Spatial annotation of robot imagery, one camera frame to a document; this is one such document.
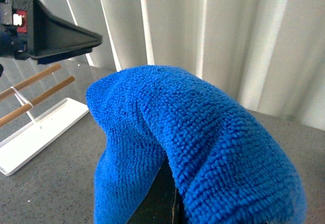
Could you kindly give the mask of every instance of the black metal part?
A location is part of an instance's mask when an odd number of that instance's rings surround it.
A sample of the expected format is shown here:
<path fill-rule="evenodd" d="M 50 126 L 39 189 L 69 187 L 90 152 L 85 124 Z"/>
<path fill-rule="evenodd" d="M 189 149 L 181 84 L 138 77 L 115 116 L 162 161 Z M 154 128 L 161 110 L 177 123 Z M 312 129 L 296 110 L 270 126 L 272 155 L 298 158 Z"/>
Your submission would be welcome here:
<path fill-rule="evenodd" d="M 101 43 L 101 35 L 53 16 L 39 0 L 0 0 L 0 57 L 48 64 Z"/>
<path fill-rule="evenodd" d="M 127 224 L 182 224 L 182 210 L 181 197 L 165 159 L 145 199 Z"/>
<path fill-rule="evenodd" d="M 32 17 L 28 19 L 27 29 L 32 29 L 28 51 L 33 59 L 72 54 L 73 51 L 81 55 L 102 43 L 102 36 L 53 16 L 39 0 L 32 0 L 27 16 Z"/>

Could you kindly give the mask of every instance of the wooden stick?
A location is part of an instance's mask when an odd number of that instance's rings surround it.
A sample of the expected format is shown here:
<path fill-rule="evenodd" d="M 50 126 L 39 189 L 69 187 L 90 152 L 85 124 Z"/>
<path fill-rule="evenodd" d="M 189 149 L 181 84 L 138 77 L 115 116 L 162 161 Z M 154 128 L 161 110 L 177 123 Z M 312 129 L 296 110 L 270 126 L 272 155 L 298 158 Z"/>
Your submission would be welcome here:
<path fill-rule="evenodd" d="M 61 68 L 61 65 L 59 63 L 41 71 L 40 73 L 35 74 L 34 76 L 16 84 L 14 87 L 16 90 L 22 90 L 26 87 L 32 85 L 33 83 L 36 83 L 37 81 L 45 78 L 46 76 L 50 75 L 51 73 L 54 73 L 55 71 L 59 70 Z M 8 88 L 7 90 L 0 93 L 0 101 L 4 100 L 5 98 L 12 96 L 15 94 L 15 91 L 11 88 Z"/>
<path fill-rule="evenodd" d="M 51 95 L 54 93 L 58 92 L 59 90 L 63 89 L 70 83 L 72 83 L 75 80 L 73 76 L 65 79 L 64 81 L 60 82 L 50 90 L 46 91 L 45 93 L 39 95 L 35 99 L 31 101 L 31 104 L 33 106 L 39 104 L 40 102 L 44 101 L 45 99 L 49 98 Z M 13 119 L 17 118 L 18 116 L 24 114 L 28 110 L 30 110 L 32 107 L 30 104 L 23 105 L 22 107 L 14 110 L 13 112 L 9 113 L 8 115 L 4 116 L 3 118 L 0 119 L 0 127 L 3 125 L 6 125 L 8 122 L 12 121 Z"/>

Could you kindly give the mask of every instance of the red component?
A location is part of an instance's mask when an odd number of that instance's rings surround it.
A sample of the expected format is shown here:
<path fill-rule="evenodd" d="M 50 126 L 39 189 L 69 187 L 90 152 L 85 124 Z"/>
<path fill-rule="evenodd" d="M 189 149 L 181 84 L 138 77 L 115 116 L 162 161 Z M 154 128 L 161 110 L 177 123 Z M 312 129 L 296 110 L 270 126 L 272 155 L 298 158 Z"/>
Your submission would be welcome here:
<path fill-rule="evenodd" d="M 22 17 L 22 25 L 17 28 L 19 33 L 27 33 L 27 12 L 23 10 L 17 10 L 16 14 Z"/>

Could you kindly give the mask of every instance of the white curtain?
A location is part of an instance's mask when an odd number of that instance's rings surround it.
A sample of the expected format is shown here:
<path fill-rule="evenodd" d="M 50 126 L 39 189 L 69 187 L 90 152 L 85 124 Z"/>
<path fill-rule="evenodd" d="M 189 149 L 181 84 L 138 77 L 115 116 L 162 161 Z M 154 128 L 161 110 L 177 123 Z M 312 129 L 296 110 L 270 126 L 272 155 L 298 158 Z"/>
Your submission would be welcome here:
<path fill-rule="evenodd" d="M 245 108 L 325 130 L 325 0 L 41 0 L 103 35 L 79 57 L 185 68 Z"/>

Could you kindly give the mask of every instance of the microfiber towel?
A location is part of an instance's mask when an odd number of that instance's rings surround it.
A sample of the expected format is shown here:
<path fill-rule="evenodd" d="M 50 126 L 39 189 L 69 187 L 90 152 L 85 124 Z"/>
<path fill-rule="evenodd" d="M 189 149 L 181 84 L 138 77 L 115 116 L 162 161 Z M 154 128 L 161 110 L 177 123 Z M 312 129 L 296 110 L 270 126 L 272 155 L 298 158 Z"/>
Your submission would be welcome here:
<path fill-rule="evenodd" d="M 185 223 L 304 222 L 292 162 L 213 85 L 181 68 L 143 66 L 95 82 L 86 100 L 107 136 L 94 174 L 95 223 L 126 223 L 166 156 Z"/>

